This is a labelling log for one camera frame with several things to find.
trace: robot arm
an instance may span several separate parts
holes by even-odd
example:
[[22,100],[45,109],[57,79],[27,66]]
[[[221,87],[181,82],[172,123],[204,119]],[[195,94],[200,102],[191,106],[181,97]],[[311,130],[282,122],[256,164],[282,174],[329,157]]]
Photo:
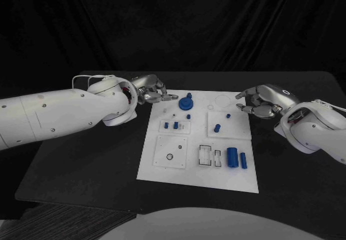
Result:
[[252,95],[255,107],[239,103],[236,107],[263,119],[279,113],[282,117],[273,130],[289,144],[305,154],[322,149],[346,164],[346,118],[332,110],[332,105],[319,100],[299,102],[286,90],[270,84],[249,88],[234,98],[247,95]]
[[136,116],[138,99],[142,104],[178,98],[167,95],[152,74],[152,83],[142,82],[139,86],[113,75],[100,77],[86,91],[71,88],[0,100],[0,150],[86,130],[99,121],[106,126],[128,122]]

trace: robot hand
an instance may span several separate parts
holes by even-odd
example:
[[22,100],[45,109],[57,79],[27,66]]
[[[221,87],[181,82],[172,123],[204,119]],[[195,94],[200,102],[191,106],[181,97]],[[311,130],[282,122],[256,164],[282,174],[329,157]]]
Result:
[[177,95],[167,94],[164,83],[154,74],[138,76],[129,80],[138,95],[138,104],[145,102],[154,104],[159,101],[178,99]]
[[286,111],[299,103],[298,98],[286,90],[270,84],[246,89],[234,98],[240,99],[246,96],[250,96],[255,107],[244,106],[240,103],[236,104],[236,107],[260,119],[272,119],[278,113],[283,116]]

